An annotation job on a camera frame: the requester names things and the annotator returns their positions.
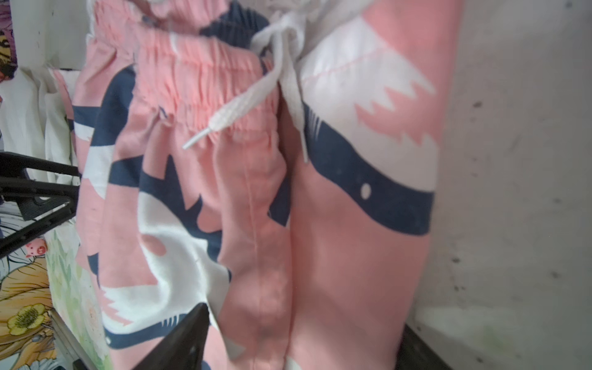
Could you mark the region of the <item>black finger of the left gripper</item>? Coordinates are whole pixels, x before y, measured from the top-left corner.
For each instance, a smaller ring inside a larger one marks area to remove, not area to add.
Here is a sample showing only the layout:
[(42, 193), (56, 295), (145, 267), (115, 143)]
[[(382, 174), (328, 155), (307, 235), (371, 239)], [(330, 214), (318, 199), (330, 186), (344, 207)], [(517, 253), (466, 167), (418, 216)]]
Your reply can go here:
[(29, 224), (1, 239), (1, 257), (75, 217), (80, 187), (32, 180), (27, 171), (37, 170), (78, 177), (76, 166), (10, 152), (1, 153), (1, 199), (15, 202)]

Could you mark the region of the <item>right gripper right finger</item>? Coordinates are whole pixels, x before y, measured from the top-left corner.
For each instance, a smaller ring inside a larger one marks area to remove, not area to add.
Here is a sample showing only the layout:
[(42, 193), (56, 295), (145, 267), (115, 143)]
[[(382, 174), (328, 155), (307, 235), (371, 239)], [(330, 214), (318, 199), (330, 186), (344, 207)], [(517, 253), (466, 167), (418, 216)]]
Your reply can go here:
[(402, 333), (395, 370), (452, 370), (408, 325)]

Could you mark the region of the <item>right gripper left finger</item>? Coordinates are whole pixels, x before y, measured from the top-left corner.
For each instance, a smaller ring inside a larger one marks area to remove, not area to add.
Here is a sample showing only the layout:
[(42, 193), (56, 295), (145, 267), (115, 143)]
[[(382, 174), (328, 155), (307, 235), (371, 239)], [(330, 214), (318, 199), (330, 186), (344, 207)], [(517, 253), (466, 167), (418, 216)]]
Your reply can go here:
[(199, 370), (210, 327), (209, 309), (199, 303), (134, 370)]

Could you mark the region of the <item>white printed t-shirt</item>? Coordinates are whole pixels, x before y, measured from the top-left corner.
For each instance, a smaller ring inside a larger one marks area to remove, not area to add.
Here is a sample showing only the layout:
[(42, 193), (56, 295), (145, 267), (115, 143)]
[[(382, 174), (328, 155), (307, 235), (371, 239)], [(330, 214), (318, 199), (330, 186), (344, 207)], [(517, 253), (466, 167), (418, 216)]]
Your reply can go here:
[(46, 68), (18, 69), (1, 83), (4, 151), (66, 165), (78, 164), (73, 122), (58, 81)]

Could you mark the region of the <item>pink patterned garment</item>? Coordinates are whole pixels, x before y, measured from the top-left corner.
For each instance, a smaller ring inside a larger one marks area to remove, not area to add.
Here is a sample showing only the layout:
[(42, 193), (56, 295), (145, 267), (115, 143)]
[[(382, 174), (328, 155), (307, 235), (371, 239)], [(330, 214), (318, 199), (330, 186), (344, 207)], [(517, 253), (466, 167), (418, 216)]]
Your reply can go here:
[(393, 369), (460, 1), (89, 1), (80, 247), (116, 369), (208, 306), (205, 369)]

